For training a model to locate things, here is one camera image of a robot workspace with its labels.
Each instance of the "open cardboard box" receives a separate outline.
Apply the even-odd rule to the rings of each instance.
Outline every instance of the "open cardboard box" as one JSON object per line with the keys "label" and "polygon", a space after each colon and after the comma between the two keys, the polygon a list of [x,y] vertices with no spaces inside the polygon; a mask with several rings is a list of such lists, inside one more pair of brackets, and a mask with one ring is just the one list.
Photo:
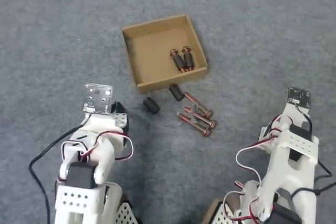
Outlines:
{"label": "open cardboard box", "polygon": [[[187,15],[158,19],[122,29],[133,77],[142,93],[162,89],[170,84],[203,78],[207,63],[201,44]],[[177,70],[170,50],[181,57],[183,46],[189,46],[194,59],[193,71]]]}

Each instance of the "gray carpet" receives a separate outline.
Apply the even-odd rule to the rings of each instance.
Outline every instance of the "gray carpet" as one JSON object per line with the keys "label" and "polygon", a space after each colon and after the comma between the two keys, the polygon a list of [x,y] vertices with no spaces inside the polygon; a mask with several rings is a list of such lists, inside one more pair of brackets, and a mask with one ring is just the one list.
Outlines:
{"label": "gray carpet", "polygon": [[[167,90],[150,94],[159,114],[143,111],[125,51],[121,27],[180,13],[209,63],[205,79],[181,85],[215,111],[209,138],[176,119],[183,105]],[[336,0],[0,0],[0,223],[45,223],[28,162],[83,119],[86,82],[114,85],[129,109],[135,154],[111,180],[144,224],[200,223],[235,179],[254,178],[235,153],[284,109],[289,86],[311,91],[320,157],[336,172],[335,31]],[[265,174],[266,153],[241,158]],[[57,146],[35,166],[52,209],[60,163]],[[318,198],[317,223],[336,223],[335,198]]]}

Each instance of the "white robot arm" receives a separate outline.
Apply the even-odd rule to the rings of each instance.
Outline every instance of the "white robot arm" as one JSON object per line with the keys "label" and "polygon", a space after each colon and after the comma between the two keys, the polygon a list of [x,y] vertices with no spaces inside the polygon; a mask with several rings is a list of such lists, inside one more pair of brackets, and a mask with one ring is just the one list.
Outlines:
{"label": "white robot arm", "polygon": [[[255,219],[245,220],[246,224],[269,220],[271,213],[276,210],[275,195],[276,203],[281,205],[282,202],[281,206],[288,209],[289,204],[277,193],[280,188],[290,195],[299,188],[313,190],[319,139],[302,128],[303,122],[307,121],[309,107],[309,92],[290,88],[283,113],[268,127],[261,129],[258,140],[260,145],[256,144],[256,147],[269,152],[270,161],[267,174],[261,183],[249,181],[243,187],[244,195],[240,197],[241,215],[248,216],[253,213],[255,216]],[[283,213],[292,219],[292,223],[315,224],[314,193],[300,191],[292,198],[292,202],[296,214],[289,209],[287,213]]]}
{"label": "white robot arm", "polygon": [[[107,182],[115,160],[133,154],[125,113],[111,113],[112,87],[86,85],[84,126],[61,146],[62,164],[56,196],[55,224],[115,224],[122,190]],[[130,154],[119,156],[130,144]]]}
{"label": "white robot arm", "polygon": [[[309,108],[310,93],[290,87],[283,113],[261,128],[257,143],[236,155],[237,164],[256,173],[258,181],[251,180],[244,185],[236,181],[235,185],[241,190],[229,192],[223,201],[214,201],[202,224],[315,224],[314,174],[319,162],[319,139],[312,135]],[[303,122],[310,124],[309,130],[302,127]],[[241,152],[256,147],[270,154],[263,179],[255,169],[238,160]],[[286,191],[289,197],[284,197],[281,191]]]}

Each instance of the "black wire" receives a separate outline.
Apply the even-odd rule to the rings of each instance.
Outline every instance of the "black wire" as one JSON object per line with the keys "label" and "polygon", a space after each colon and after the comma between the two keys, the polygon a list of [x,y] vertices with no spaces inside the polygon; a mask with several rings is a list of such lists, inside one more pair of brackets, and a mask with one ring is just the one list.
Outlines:
{"label": "black wire", "polygon": [[318,160],[318,163],[319,163],[319,165],[323,168],[323,170],[325,170],[325,172],[328,173],[328,174],[317,176],[317,177],[314,179],[314,183],[316,183],[316,182],[319,181],[320,179],[323,179],[323,178],[331,178],[331,177],[333,176],[332,173],[331,173],[331,171],[330,171],[328,168],[326,168],[326,166],[325,166],[320,160]]}
{"label": "black wire", "polygon": [[43,197],[44,197],[44,201],[46,204],[46,209],[47,209],[47,224],[50,224],[50,206],[49,206],[49,200],[48,200],[48,196],[46,193],[46,190],[44,189],[41,181],[39,180],[39,178],[37,177],[37,175],[35,174],[34,170],[33,170],[33,165],[39,160],[41,159],[51,148],[53,148],[57,143],[59,143],[63,138],[67,137],[68,135],[74,133],[75,131],[77,131],[78,129],[82,128],[90,119],[91,115],[88,117],[88,119],[83,122],[82,124],[80,124],[79,126],[73,128],[72,130],[64,133],[62,136],[60,136],[59,138],[57,138],[55,141],[53,141],[51,144],[48,145],[47,148],[45,148],[39,155],[37,155],[29,164],[29,172],[32,175],[33,179],[36,181],[36,183],[38,184],[39,188],[42,191]]}
{"label": "black wire", "polygon": [[[299,109],[299,106],[296,104],[295,105],[296,109],[307,119],[308,123],[309,123],[309,132],[312,133],[313,131],[313,124],[310,120],[310,118],[304,114],[300,109]],[[332,173],[331,171],[318,159],[318,164],[322,167],[323,170],[325,170],[326,175],[320,175],[318,177],[316,177],[314,179],[314,183],[316,183],[317,181],[319,181],[320,179],[323,179],[323,178],[331,178],[332,177]],[[334,183],[331,183],[325,187],[322,187],[321,189],[311,189],[311,188],[307,188],[307,187],[301,187],[301,188],[298,188],[297,190],[295,190],[292,195],[290,196],[291,199],[293,199],[293,197],[299,193],[300,191],[310,191],[314,194],[316,194],[317,196],[319,196],[322,192],[326,191],[326,190],[329,190],[330,188],[336,186],[336,182]]]}
{"label": "black wire", "polygon": [[313,132],[313,123],[311,122],[310,118],[299,109],[299,106],[297,104],[295,104],[295,108],[304,116],[304,118],[307,119],[307,121],[309,123],[309,132],[312,133]]}

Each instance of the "black rubber cap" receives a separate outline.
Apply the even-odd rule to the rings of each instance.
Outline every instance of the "black rubber cap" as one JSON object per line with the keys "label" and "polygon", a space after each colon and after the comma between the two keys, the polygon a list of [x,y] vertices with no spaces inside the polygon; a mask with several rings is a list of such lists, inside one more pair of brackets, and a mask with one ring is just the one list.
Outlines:
{"label": "black rubber cap", "polygon": [[176,101],[182,101],[184,98],[184,93],[182,93],[182,91],[180,90],[180,88],[178,87],[178,85],[176,84],[171,84],[169,86],[169,91],[171,92],[171,94],[173,95],[173,97],[176,99]]}
{"label": "black rubber cap", "polygon": [[185,52],[185,54],[183,55],[183,57],[184,57],[185,65],[187,67],[193,67],[194,66],[193,56],[191,55],[190,52]]}
{"label": "black rubber cap", "polygon": [[185,67],[185,63],[180,55],[174,55],[173,60],[178,70]]}
{"label": "black rubber cap", "polygon": [[145,100],[143,100],[143,105],[152,113],[156,114],[160,110],[160,107],[158,104],[150,97],[147,97]]}

